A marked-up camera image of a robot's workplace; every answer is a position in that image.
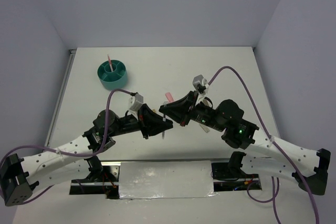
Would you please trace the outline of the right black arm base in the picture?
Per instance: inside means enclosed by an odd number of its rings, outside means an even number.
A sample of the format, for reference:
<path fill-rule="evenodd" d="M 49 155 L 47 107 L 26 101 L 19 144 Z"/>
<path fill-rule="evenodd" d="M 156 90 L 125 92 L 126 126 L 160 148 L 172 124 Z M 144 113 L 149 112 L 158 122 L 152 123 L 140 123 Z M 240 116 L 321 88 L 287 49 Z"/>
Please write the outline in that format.
<path fill-rule="evenodd" d="M 246 191 L 261 190 L 259 175 L 234 174 L 228 168 L 228 163 L 214 162 L 211 163 L 214 192 L 224 191 Z"/>

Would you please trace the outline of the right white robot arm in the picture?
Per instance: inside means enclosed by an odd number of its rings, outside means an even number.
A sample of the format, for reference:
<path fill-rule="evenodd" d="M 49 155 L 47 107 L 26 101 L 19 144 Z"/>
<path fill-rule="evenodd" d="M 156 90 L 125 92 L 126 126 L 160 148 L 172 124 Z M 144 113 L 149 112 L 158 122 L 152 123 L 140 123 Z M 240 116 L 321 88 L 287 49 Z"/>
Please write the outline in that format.
<path fill-rule="evenodd" d="M 228 171 L 233 177 L 263 174 L 287 179 L 314 195 L 325 194 L 330 151 L 306 149 L 278 137 L 268 137 L 256 124 L 244 120 L 244 112 L 233 100 L 224 100 L 216 108 L 198 101 L 196 91 L 184 98 L 160 106 L 159 111 L 180 126 L 195 121 L 221 132 L 222 140 L 235 151 Z"/>

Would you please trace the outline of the beige eraser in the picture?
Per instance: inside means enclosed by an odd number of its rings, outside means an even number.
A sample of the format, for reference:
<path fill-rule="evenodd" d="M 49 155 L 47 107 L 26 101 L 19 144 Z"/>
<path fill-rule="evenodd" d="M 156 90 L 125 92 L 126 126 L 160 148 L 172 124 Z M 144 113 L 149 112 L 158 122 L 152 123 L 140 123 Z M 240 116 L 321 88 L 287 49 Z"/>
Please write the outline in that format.
<path fill-rule="evenodd" d="M 210 130 L 208 127 L 201 125 L 202 129 L 204 130 L 204 132 L 208 133 Z"/>

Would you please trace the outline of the silver foil sheet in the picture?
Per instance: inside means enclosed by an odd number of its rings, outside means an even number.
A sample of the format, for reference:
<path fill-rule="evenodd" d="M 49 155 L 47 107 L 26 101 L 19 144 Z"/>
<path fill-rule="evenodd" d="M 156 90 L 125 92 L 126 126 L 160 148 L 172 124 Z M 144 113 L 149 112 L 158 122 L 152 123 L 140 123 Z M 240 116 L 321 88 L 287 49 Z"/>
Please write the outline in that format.
<path fill-rule="evenodd" d="M 209 161 L 122 163 L 121 199 L 205 198 L 215 195 Z"/>

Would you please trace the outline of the pink pen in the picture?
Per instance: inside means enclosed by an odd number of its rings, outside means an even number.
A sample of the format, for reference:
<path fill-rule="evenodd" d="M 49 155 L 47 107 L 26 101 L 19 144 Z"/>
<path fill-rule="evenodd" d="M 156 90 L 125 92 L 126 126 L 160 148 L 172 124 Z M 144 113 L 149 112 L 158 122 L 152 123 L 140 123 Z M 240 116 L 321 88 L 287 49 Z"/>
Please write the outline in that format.
<path fill-rule="evenodd" d="M 110 66 L 110 70 L 111 70 L 111 72 L 114 72 L 114 68 L 113 68 L 112 60 L 111 60 L 109 54 L 107 54 L 107 57 L 108 57 L 108 63 L 109 63 L 109 66 Z"/>

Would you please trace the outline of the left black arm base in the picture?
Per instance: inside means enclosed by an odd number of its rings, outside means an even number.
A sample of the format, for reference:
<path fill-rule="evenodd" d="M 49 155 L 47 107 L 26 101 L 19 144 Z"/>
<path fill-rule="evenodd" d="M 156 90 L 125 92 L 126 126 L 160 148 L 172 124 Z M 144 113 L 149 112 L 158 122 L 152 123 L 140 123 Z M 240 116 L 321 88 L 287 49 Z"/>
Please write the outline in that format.
<path fill-rule="evenodd" d="M 120 199 L 120 165 L 103 165 L 101 176 L 91 181 L 88 178 L 72 180 L 69 195 L 99 195 L 105 199 Z"/>

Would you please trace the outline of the teal round divided organizer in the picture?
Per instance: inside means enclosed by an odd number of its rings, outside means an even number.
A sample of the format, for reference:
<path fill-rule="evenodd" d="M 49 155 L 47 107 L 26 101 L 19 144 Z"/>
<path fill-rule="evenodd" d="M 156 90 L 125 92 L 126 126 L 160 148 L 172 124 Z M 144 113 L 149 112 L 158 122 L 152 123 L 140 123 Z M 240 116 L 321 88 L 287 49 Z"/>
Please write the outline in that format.
<path fill-rule="evenodd" d="M 107 90 L 122 89 L 128 83 L 128 73 L 126 66 L 123 62 L 118 60 L 112 60 L 112 69 L 109 65 L 109 61 L 103 62 L 98 70 L 98 78 Z"/>

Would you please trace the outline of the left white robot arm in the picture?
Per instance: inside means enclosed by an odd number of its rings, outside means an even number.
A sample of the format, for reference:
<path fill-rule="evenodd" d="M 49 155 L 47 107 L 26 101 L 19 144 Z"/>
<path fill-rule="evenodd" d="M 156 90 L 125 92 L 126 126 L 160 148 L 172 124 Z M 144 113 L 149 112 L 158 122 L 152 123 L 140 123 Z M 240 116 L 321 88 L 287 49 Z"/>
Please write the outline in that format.
<path fill-rule="evenodd" d="M 1 191 L 5 206 L 23 205 L 36 190 L 66 180 L 98 181 L 105 171 L 98 154 L 111 148 L 113 137 L 141 132 L 144 139 L 173 127 L 173 122 L 154 113 L 146 104 L 137 116 L 118 117 L 111 110 L 101 111 L 93 127 L 83 135 L 57 148 L 33 156 L 12 153 L 1 162 Z"/>

